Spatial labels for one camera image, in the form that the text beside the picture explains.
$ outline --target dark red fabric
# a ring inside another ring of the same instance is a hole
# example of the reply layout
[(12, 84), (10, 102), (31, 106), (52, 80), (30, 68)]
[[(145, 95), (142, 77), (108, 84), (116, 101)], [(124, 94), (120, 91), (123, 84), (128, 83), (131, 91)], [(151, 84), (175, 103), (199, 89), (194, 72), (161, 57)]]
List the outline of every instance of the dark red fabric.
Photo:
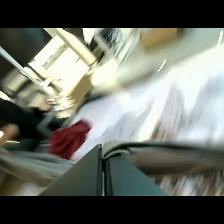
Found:
[(72, 126), (54, 131), (50, 138), (51, 146), (48, 152), (64, 159), (70, 159), (72, 154), (85, 142), (86, 134), (90, 129), (87, 122), (80, 120)]

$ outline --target cardboard box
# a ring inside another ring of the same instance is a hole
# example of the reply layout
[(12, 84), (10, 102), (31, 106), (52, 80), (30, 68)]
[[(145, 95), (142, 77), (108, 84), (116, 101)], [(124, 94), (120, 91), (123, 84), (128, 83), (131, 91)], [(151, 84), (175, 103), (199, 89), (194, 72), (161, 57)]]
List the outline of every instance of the cardboard box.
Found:
[(177, 39), (178, 28), (153, 28), (142, 33), (140, 44), (143, 48), (162, 46)]

